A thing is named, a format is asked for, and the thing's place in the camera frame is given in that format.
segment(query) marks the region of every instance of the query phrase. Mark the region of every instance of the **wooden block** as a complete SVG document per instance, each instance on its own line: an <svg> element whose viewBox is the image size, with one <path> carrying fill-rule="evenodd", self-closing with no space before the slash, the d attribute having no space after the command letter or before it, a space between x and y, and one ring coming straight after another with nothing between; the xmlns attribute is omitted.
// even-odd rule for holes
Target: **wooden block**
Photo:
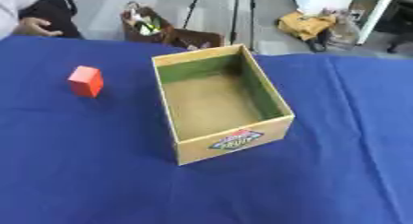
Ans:
<svg viewBox="0 0 413 224"><path fill-rule="evenodd" d="M100 70L90 66L79 66L68 80L78 96L96 98L103 87Z"/></svg>

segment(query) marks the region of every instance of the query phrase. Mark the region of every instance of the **open box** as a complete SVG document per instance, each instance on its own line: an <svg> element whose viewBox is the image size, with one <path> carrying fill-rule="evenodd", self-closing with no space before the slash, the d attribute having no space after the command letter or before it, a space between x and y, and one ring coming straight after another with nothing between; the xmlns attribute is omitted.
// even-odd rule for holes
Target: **open box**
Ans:
<svg viewBox="0 0 413 224"><path fill-rule="evenodd" d="M180 165L281 139L294 119L243 45L153 63Z"/></svg>

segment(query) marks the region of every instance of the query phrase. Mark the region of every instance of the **floor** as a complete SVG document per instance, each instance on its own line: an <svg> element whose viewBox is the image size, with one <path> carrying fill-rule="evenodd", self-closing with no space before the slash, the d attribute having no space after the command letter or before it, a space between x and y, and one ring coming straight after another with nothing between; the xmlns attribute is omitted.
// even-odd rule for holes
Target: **floor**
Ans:
<svg viewBox="0 0 413 224"><path fill-rule="evenodd" d="M79 14L75 22L88 39L122 40L123 30L119 15L129 1L154 7L175 27L181 27L192 0L76 0ZM230 36L230 21L234 0L199 0L188 29L217 32ZM240 0L238 20L239 43L249 44L250 0ZM274 20L295 9L292 0L256 0L255 43L260 54L279 55L289 53L309 53L301 42L274 26ZM377 56L384 58L413 57L413 44L402 46L399 54L388 54L384 50L392 36L374 32L363 46L344 51L331 47L329 52L340 55Z"/></svg>

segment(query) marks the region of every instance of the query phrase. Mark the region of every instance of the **box bottom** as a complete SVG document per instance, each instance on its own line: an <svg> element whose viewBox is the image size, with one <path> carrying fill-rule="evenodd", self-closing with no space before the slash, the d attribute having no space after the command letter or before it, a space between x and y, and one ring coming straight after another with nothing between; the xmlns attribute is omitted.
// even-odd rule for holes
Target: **box bottom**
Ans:
<svg viewBox="0 0 413 224"><path fill-rule="evenodd" d="M217 74L164 85L171 117L181 140L208 136L261 121L238 76Z"/></svg>

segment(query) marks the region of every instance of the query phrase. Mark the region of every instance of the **tripod leg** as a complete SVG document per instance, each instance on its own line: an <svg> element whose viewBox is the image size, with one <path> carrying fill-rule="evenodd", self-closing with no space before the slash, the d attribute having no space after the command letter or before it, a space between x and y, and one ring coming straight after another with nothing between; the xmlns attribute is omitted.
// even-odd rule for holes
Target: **tripod leg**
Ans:
<svg viewBox="0 0 413 224"><path fill-rule="evenodd" d="M251 0L250 51L254 51L255 0Z"/></svg>
<svg viewBox="0 0 413 224"><path fill-rule="evenodd" d="M230 44L233 44L235 40L237 40L237 19L239 6L240 0L234 0L234 13L232 17L232 28L230 31Z"/></svg>
<svg viewBox="0 0 413 224"><path fill-rule="evenodd" d="M191 19L191 16L192 16L192 14L194 13L194 9L195 9L195 7L196 7L196 3L198 3L198 0L194 0L194 1L192 2L192 4L189 5L189 13L188 13L188 16L186 17L185 24L183 24L183 28L184 28L184 29L186 29L186 26L188 26L189 19Z"/></svg>

